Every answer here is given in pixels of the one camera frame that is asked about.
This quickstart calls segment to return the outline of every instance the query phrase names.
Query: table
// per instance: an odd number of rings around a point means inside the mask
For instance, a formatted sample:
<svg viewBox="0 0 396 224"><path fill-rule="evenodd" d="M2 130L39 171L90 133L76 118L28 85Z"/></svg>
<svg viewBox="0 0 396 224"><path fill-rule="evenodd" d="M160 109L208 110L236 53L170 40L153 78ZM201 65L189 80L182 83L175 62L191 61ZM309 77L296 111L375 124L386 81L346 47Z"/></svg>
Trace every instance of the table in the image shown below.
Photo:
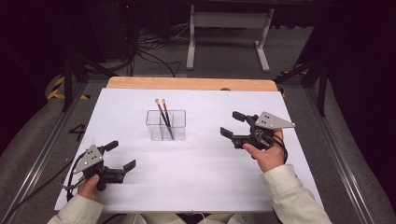
<svg viewBox="0 0 396 224"><path fill-rule="evenodd" d="M233 91L219 91L223 87ZM155 98L166 99L168 109L186 110L186 140L149 139L145 118L148 110L156 109ZM99 147L118 140L120 145L104 155L105 165L120 169L136 160L123 184L107 184L101 193L105 212L272 211L257 162L219 134L220 127L235 134L248 133L246 123L232 118L234 110L247 115L266 110L290 120L283 98L270 80L111 78L102 89L77 153L91 144ZM297 176L321 204L294 129L285 129L284 134L288 163L294 164ZM63 190L55 209L65 203Z"/></svg>

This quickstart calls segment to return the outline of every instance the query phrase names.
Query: white table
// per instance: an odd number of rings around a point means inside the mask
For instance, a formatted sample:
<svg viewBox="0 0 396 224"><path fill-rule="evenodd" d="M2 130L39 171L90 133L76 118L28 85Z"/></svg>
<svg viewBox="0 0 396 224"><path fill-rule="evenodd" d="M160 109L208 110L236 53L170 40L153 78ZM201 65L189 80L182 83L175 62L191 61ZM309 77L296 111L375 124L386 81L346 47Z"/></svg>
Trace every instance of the white table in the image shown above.
<svg viewBox="0 0 396 224"><path fill-rule="evenodd" d="M166 99L168 109L187 112L186 140L151 141L146 127L154 99ZM256 161L219 133L224 127L248 134L248 125L232 118L239 111L254 115L268 111L290 120L278 91L189 91L102 89L78 149L118 140L104 155L105 166L121 169L136 160L123 184L107 184L100 202L108 213L217 213L272 211ZM288 163L321 203L294 129L285 129ZM65 203L65 191L55 209Z"/></svg>

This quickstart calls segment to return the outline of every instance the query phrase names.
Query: white stand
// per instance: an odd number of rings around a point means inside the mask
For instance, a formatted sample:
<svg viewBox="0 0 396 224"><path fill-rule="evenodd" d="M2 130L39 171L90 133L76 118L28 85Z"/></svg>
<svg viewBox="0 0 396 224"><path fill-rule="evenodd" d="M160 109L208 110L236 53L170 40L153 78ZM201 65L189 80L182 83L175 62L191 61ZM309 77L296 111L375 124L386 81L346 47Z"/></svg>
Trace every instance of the white stand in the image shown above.
<svg viewBox="0 0 396 224"><path fill-rule="evenodd" d="M265 58L264 45L273 18L274 10L269 9L268 13L218 13L218 12L195 12L191 6L190 16L190 44L187 55L187 70L194 68L195 54L195 27L226 27L226 28L247 28L262 29L262 39L255 41L257 54L262 65L262 71L269 72L270 67Z"/></svg>

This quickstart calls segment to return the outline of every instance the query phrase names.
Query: white sleeve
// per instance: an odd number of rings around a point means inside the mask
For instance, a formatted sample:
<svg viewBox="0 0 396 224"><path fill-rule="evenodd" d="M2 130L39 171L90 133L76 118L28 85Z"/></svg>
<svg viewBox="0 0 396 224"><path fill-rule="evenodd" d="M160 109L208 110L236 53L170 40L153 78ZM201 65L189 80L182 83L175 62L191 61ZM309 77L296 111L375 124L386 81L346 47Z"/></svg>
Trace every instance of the white sleeve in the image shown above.
<svg viewBox="0 0 396 224"><path fill-rule="evenodd" d="M95 224L104 206L76 194L49 224Z"/></svg>
<svg viewBox="0 0 396 224"><path fill-rule="evenodd" d="M261 177L282 223L331 223L311 191L303 187L292 165L278 166Z"/></svg>

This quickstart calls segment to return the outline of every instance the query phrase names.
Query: clear plastic container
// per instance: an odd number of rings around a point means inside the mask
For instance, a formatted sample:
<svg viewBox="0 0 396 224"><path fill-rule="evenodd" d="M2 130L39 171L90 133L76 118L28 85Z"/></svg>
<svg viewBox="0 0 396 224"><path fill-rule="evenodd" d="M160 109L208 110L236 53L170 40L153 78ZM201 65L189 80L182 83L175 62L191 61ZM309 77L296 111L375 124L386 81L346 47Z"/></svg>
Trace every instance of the clear plastic container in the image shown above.
<svg viewBox="0 0 396 224"><path fill-rule="evenodd" d="M186 139L186 111L168 110L170 127L163 120L160 110L149 110L146 118L148 133L152 141L174 141Z"/></svg>

